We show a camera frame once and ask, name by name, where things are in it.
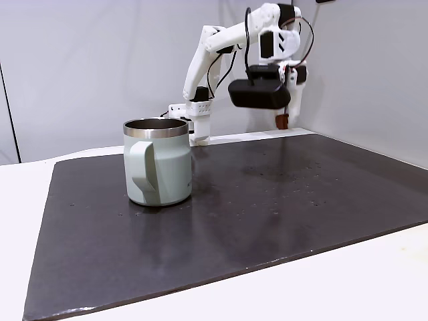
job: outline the cable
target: cable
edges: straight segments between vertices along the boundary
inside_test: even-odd
[[[10,105],[9,105],[9,99],[7,98],[6,85],[5,85],[5,78],[3,77],[3,69],[1,68],[1,64],[0,64],[0,76],[1,76],[1,81],[3,82],[3,89],[4,89],[4,91],[5,91],[7,111],[8,111],[8,113],[9,113],[9,120],[11,121],[12,135],[13,135],[13,141],[14,141],[14,143],[15,143],[16,155],[17,155],[17,157],[18,157],[18,162],[19,162],[19,164],[21,164],[21,163],[22,163],[22,160],[21,160],[21,154],[19,153],[18,140],[17,140],[17,138],[16,138],[15,126],[13,125],[12,113],[11,113],[11,107],[10,107]]]
[[[217,84],[217,88],[220,86],[221,82],[227,77],[227,75],[229,74],[229,72],[232,71],[232,67],[233,67],[233,63],[235,62],[235,57],[236,57],[236,53],[237,51],[235,51],[233,53],[233,58],[232,58],[232,62],[230,63],[230,67],[229,70],[226,72],[226,74],[220,79],[219,83]]]
[[[208,68],[208,72],[207,72],[207,84],[208,84],[208,88],[209,88],[209,91],[211,92],[211,95],[213,96],[213,97],[211,97],[211,99],[212,98],[215,98],[215,96],[214,96],[214,93],[213,93],[213,90],[211,89],[211,85],[209,84],[209,70],[211,69],[211,67],[213,66],[213,64],[215,64],[215,62],[222,56],[223,54],[221,53],[221,54],[219,54],[218,56],[217,56],[217,58],[215,58],[214,59],[214,61],[211,63],[211,65],[209,65],[209,68]]]
[[[287,25],[287,24],[289,24],[290,22],[293,22],[294,20],[297,20],[297,19],[301,19],[301,20],[305,21],[305,22],[309,25],[310,32],[312,33],[312,42],[311,42],[311,44],[310,44],[310,46],[309,46],[308,52],[306,52],[306,55],[302,58],[302,60],[300,60],[300,62],[299,62],[297,65],[295,65],[295,66],[290,66],[291,68],[297,68],[298,66],[300,66],[301,64],[303,64],[303,62],[304,62],[304,61],[306,60],[306,58],[309,56],[310,51],[312,50],[312,46],[314,45],[314,39],[315,39],[314,30],[312,29],[311,24],[309,23],[309,21],[308,21],[308,20],[306,20],[306,18],[305,18],[305,17],[294,17],[294,18],[291,18],[291,19],[287,20],[286,22],[284,22],[284,23],[281,25],[281,29],[282,29],[285,25]]]
[[[249,72],[248,67],[248,51],[249,51],[249,32],[248,32],[248,15],[251,13],[251,8],[248,7],[245,11],[245,36],[247,37],[247,47],[245,49],[245,71],[247,72],[247,77],[252,86],[254,86],[253,76]]]

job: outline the stainless steel rim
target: stainless steel rim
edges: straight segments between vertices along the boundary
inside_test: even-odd
[[[123,133],[135,138],[169,138],[188,134],[189,125],[176,118],[141,118],[125,122]]]

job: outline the white table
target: white table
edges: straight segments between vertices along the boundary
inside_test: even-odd
[[[311,132],[218,136],[211,144],[301,134]],[[122,151],[98,148],[0,167],[1,320],[22,318],[55,163]],[[428,320],[427,291],[428,224],[72,320]]]

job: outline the white wall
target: white wall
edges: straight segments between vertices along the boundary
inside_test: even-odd
[[[13,140],[9,113],[7,111],[3,82],[0,77],[0,165],[15,163],[18,163],[18,157]]]
[[[242,22],[247,6],[262,3],[0,1],[1,62],[23,161],[122,144],[124,121],[183,102],[202,26]],[[230,60],[223,59],[222,74]],[[244,76],[241,52],[216,94],[212,134],[273,129],[270,112],[232,105],[227,86]]]
[[[294,2],[316,33],[301,126],[428,167],[428,1]]]

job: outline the mug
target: mug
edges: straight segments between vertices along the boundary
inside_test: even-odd
[[[192,191],[189,125],[173,118],[125,122],[124,162],[126,188],[135,203],[171,205]]]

